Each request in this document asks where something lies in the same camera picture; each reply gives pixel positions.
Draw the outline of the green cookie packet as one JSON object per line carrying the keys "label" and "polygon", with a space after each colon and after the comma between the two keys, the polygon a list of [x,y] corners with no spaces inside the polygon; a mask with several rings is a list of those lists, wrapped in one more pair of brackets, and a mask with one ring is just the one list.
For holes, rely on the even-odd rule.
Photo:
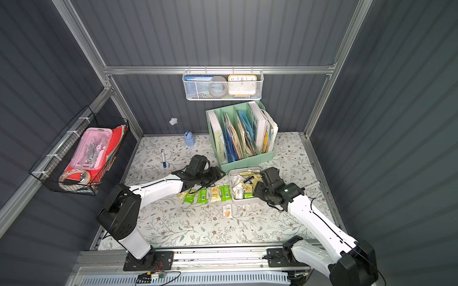
{"label": "green cookie packet", "polygon": [[221,201],[232,200],[231,188],[229,185],[220,186],[219,190],[221,192]]}
{"label": "green cookie packet", "polygon": [[198,192],[198,201],[199,204],[208,203],[208,189],[202,188]]}
{"label": "green cookie packet", "polygon": [[196,193],[187,193],[184,202],[188,204],[193,204],[196,198]]}

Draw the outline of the white cookie storage box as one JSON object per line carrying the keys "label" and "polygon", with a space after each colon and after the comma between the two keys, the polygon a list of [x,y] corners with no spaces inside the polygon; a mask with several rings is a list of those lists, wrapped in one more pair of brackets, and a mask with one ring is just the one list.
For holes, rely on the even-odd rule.
{"label": "white cookie storage box", "polygon": [[251,167],[229,172],[231,198],[235,205],[262,202],[254,196],[254,189],[261,182],[260,171],[260,167]]}

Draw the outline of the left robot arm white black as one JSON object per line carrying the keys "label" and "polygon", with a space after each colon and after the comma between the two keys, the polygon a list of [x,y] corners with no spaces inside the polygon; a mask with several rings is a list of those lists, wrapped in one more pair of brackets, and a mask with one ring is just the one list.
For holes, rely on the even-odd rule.
{"label": "left robot arm white black", "polygon": [[114,186],[103,204],[97,222],[135,260],[151,259],[155,250],[137,226],[140,211],[155,201],[184,193],[196,185],[212,187],[225,175],[218,166],[210,166],[205,156],[195,155],[186,167],[162,179],[131,187],[125,184]]}

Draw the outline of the white cookie packet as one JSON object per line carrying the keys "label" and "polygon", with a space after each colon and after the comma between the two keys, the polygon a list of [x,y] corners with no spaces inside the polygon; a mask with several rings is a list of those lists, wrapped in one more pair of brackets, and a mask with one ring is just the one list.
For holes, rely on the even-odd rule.
{"label": "white cookie packet", "polygon": [[230,219],[232,218],[232,205],[230,204],[223,204],[223,218]]}

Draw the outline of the pale yellow packet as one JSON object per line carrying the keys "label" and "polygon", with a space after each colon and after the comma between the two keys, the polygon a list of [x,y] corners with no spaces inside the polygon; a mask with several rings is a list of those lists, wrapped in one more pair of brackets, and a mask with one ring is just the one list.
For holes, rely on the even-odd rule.
{"label": "pale yellow packet", "polygon": [[183,200],[183,199],[185,199],[185,197],[186,197],[187,193],[188,193],[187,191],[184,191],[184,192],[178,193],[178,194],[177,194],[177,197],[178,197],[178,199],[179,199],[179,200]]}

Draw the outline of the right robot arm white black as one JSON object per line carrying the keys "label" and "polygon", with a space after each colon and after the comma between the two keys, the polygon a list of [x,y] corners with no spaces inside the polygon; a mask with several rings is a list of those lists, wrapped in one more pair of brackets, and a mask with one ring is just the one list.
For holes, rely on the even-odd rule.
{"label": "right robot arm white black", "polygon": [[285,183],[277,168],[260,172],[253,191],[268,206],[287,212],[318,239],[321,248],[295,236],[283,245],[289,263],[303,263],[328,277],[334,286],[371,286],[380,278],[376,253],[367,241],[357,241],[337,227],[305,194],[305,188]]}

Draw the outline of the yellow cookie packet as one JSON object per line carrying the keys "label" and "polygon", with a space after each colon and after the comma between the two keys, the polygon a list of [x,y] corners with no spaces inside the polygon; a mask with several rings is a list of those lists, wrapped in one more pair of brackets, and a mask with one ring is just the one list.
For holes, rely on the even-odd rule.
{"label": "yellow cookie packet", "polygon": [[211,187],[211,201],[212,202],[221,201],[219,185],[215,187]]}

